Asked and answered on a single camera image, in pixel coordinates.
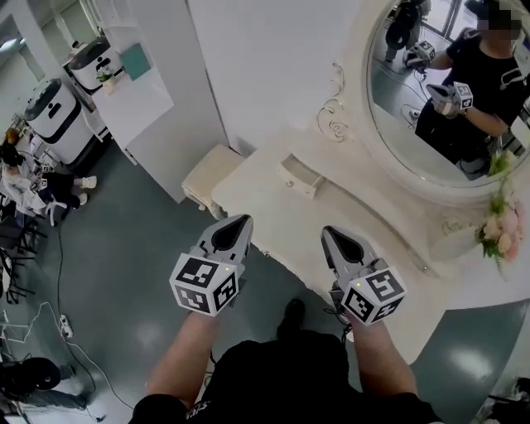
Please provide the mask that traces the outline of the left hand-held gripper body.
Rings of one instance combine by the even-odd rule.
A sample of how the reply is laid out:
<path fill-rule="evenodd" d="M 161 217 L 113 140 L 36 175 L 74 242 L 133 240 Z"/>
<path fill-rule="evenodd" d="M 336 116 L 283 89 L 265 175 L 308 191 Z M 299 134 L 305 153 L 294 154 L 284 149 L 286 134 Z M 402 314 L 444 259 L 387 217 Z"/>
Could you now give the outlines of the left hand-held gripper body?
<path fill-rule="evenodd" d="M 253 219 L 239 214 L 206 228 L 169 278 L 177 304 L 206 316 L 218 315 L 240 291 L 239 278 L 253 236 Z"/>

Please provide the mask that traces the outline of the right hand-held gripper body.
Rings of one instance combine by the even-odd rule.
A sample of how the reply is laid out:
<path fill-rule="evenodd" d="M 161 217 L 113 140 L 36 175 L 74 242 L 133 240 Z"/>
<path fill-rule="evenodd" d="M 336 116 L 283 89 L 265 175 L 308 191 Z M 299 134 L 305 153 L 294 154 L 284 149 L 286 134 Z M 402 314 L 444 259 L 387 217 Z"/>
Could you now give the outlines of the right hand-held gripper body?
<path fill-rule="evenodd" d="M 407 288 L 397 269 L 379 257 L 366 238 L 327 225 L 320 241 L 335 276 L 330 297 L 337 312 L 368 326 L 396 311 Z"/>

